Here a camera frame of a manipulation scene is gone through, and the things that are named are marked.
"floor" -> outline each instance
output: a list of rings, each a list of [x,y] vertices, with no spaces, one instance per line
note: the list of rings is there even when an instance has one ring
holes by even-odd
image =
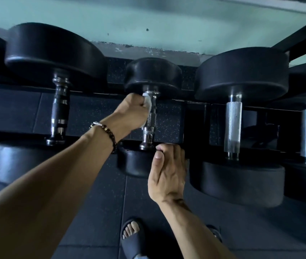
[[[51,94],[0,89],[0,130],[47,134],[51,101]],[[72,96],[68,134],[81,135],[118,103]],[[158,111],[157,140],[178,143],[181,106],[161,103]],[[140,134],[133,132],[129,137],[139,139]],[[204,223],[220,228],[224,244],[240,259],[306,259],[306,204],[285,198],[274,209],[246,208],[206,196],[188,182],[185,200]],[[130,217],[141,218],[151,233],[151,258],[180,257],[167,221],[148,196],[147,180],[123,175],[116,168],[116,156],[111,155],[53,259],[125,259],[119,246],[120,229]]]

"hand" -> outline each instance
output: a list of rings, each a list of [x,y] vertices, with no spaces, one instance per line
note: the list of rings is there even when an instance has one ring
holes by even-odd
[[[129,94],[111,115],[101,120],[113,132],[117,142],[147,121],[148,108],[143,102],[143,96]]]
[[[183,200],[187,161],[177,144],[159,144],[148,178],[148,194],[157,204]]]

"diagonal black beam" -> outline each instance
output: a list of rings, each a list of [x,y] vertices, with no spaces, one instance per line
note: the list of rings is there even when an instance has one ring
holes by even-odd
[[[292,61],[306,54],[306,26],[283,39],[273,48],[289,52],[289,60]]]

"foot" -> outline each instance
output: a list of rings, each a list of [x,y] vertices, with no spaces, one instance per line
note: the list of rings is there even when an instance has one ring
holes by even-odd
[[[145,234],[142,224],[128,220],[122,227],[122,249],[127,259],[136,259],[145,255]]]

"beaded bracelet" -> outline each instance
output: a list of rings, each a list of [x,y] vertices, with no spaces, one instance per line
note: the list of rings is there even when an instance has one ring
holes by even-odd
[[[107,128],[106,125],[104,124],[101,124],[99,122],[93,122],[91,125],[90,125],[90,129],[93,127],[93,126],[100,126],[101,128],[103,128],[103,130],[109,135],[110,139],[112,140],[112,147],[113,147],[113,150],[112,152],[114,153],[115,150],[116,150],[116,147],[117,147],[117,143],[116,143],[116,139],[115,139],[115,136],[113,135],[112,131]]]

